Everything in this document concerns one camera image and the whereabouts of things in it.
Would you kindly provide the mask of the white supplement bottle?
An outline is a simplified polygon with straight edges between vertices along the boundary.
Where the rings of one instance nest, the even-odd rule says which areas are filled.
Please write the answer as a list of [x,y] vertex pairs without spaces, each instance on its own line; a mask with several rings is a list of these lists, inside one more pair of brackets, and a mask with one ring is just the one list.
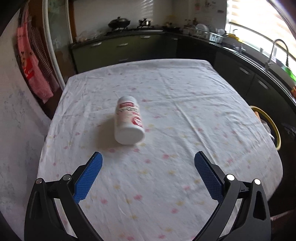
[[137,100],[122,96],[115,109],[114,138],[122,145],[135,145],[144,139],[144,125]]

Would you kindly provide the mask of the white paper towel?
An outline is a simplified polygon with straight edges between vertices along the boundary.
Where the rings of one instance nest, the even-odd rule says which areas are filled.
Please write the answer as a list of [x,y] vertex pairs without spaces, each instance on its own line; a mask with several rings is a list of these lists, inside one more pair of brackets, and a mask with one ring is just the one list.
[[266,129],[266,131],[268,132],[269,137],[272,139],[273,142],[275,142],[275,137],[272,135],[271,133],[271,129],[268,126],[268,124],[266,122],[262,122],[262,125],[264,126],[264,128]]

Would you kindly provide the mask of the yellow rimmed blue trash bin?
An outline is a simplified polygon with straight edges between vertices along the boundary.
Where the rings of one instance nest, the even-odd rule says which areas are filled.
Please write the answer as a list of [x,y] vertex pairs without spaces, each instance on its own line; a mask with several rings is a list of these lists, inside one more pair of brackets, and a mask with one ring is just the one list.
[[274,121],[262,109],[260,109],[256,106],[253,106],[253,105],[251,105],[250,108],[255,113],[255,115],[259,118],[260,121],[262,121],[261,116],[263,117],[263,121],[266,122],[266,125],[270,129],[269,136],[273,140],[276,150],[279,151],[281,148],[281,136],[280,136],[280,132],[279,132],[277,126],[275,125]]

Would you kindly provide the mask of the tall chrome kitchen faucet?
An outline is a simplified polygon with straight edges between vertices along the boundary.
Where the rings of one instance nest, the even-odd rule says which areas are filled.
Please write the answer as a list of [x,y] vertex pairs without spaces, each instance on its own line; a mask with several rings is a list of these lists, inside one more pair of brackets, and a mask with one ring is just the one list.
[[289,49],[287,44],[285,43],[284,40],[282,39],[276,39],[273,41],[273,46],[271,49],[271,53],[266,61],[266,63],[264,64],[265,69],[269,69],[270,66],[273,63],[276,63],[277,59],[278,59],[278,54],[280,53],[280,49],[282,52],[285,52],[285,66],[289,67]]

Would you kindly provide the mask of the white floral tablecloth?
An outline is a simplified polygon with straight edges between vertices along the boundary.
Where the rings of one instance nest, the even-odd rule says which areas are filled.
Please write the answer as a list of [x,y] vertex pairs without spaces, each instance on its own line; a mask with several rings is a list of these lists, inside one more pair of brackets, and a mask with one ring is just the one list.
[[[122,96],[139,105],[144,139],[122,145]],[[112,65],[69,78],[41,153],[38,176],[60,179],[94,152],[103,168],[80,206],[104,240],[192,240],[217,206],[195,166],[202,151],[224,173],[261,180],[266,197],[283,170],[249,104],[202,60]]]

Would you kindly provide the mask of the stainless double sink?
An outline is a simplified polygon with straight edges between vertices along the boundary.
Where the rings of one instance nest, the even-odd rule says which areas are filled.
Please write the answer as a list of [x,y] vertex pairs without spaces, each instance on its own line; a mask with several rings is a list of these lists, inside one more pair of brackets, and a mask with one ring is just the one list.
[[[227,49],[231,52],[234,52],[235,54],[238,54],[239,56],[244,56],[254,62],[256,62],[258,65],[262,66],[264,68],[265,63],[268,60],[268,57],[264,54],[261,54],[259,51],[249,48],[251,52],[246,51],[243,49],[243,51],[240,53],[238,52],[238,47],[235,49],[223,47],[224,49]],[[270,73],[272,76],[280,80],[283,85],[285,85],[288,89],[292,89],[295,87],[295,81],[290,77],[290,75],[285,71],[285,64],[283,61],[272,59],[272,63],[269,66],[267,72]]]

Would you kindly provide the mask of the red checkered apron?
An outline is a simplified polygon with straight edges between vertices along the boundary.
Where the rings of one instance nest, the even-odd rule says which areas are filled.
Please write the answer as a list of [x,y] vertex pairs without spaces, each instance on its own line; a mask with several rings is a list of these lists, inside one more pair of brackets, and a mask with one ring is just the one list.
[[46,103],[54,96],[60,85],[46,56],[40,31],[32,26],[32,17],[27,4],[18,18],[16,41],[25,79],[33,93]]

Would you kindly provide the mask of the plastic bag on counter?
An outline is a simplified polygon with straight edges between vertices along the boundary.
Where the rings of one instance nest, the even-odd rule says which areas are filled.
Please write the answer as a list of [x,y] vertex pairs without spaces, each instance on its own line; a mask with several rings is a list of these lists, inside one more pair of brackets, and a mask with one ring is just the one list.
[[76,42],[82,43],[86,42],[89,40],[94,40],[98,37],[100,37],[102,34],[101,31],[96,30],[96,31],[83,31],[80,35],[76,37]]

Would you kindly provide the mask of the glass sliding door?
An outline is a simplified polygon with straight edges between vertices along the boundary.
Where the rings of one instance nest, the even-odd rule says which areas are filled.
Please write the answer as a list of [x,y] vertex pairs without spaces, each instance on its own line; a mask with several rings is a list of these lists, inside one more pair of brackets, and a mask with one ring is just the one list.
[[69,47],[73,43],[69,1],[42,1],[42,16],[46,45],[60,88],[76,74]]

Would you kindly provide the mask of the white dish rack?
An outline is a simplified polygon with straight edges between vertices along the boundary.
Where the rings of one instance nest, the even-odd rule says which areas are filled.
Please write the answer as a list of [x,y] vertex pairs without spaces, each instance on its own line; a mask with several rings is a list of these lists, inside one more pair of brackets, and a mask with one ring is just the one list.
[[183,34],[218,44],[222,43],[224,39],[223,36],[216,33],[207,32],[196,28],[184,28]]

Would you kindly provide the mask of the gas stove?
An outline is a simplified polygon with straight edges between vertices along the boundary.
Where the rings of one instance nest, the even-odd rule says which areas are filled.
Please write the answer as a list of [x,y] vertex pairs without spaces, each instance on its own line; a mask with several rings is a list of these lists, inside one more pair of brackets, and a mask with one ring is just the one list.
[[141,33],[148,33],[148,32],[162,32],[162,28],[155,28],[154,26],[149,27],[135,27],[135,28],[117,28],[117,29],[111,29],[110,31],[106,32],[105,36],[113,36],[113,35],[119,35],[119,34],[127,34],[127,33],[135,33],[135,32],[141,32]]

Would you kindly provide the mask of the black wok with lid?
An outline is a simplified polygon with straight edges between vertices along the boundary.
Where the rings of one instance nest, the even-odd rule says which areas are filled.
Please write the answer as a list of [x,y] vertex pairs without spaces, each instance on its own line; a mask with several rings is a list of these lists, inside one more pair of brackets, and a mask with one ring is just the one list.
[[116,19],[109,22],[108,27],[110,27],[112,31],[115,31],[117,29],[126,29],[129,25],[130,20],[118,16]]

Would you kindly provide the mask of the small black pot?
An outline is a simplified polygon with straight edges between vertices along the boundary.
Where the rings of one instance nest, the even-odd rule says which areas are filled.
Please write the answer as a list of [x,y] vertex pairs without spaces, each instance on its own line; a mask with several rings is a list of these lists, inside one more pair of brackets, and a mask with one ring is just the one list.
[[147,18],[143,18],[138,21],[138,28],[149,28],[151,26],[151,20],[148,20]]

